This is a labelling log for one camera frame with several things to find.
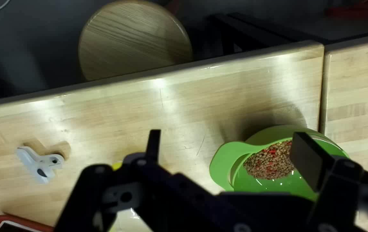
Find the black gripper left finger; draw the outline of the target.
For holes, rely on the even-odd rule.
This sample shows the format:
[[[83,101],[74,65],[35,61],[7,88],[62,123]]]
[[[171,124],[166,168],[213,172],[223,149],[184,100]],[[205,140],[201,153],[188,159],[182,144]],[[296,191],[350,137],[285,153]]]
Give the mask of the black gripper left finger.
[[[160,129],[152,129],[150,132],[147,149],[146,149],[146,158],[153,163],[159,162],[159,154],[160,154],[160,144],[161,144],[161,131]]]

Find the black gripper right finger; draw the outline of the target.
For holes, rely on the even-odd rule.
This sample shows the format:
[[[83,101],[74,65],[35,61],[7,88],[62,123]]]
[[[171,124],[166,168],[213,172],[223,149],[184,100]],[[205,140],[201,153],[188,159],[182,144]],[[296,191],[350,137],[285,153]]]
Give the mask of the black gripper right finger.
[[[335,159],[309,135],[295,133],[291,148],[291,163],[314,193],[319,193],[327,171]]]

